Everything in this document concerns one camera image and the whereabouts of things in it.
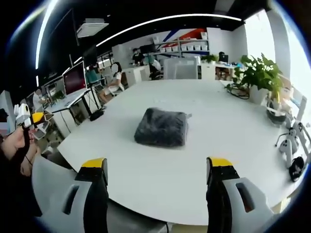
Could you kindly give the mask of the person's left hand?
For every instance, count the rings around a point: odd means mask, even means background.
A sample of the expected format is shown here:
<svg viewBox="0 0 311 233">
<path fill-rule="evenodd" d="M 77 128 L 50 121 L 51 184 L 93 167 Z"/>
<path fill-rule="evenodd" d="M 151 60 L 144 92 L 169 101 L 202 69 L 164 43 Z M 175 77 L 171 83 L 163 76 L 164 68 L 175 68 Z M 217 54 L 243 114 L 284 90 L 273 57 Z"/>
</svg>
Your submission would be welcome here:
<svg viewBox="0 0 311 233">
<path fill-rule="evenodd" d="M 22 127 L 17 127 L 16 130 L 7 136 L 1 144 L 1 149 L 4 155 L 11 160 L 18 149 L 25 148 L 26 143 L 29 143 L 26 156 L 29 160 L 37 154 L 37 145 L 35 144 L 34 133 L 36 130 L 24 130 Z"/>
</svg>

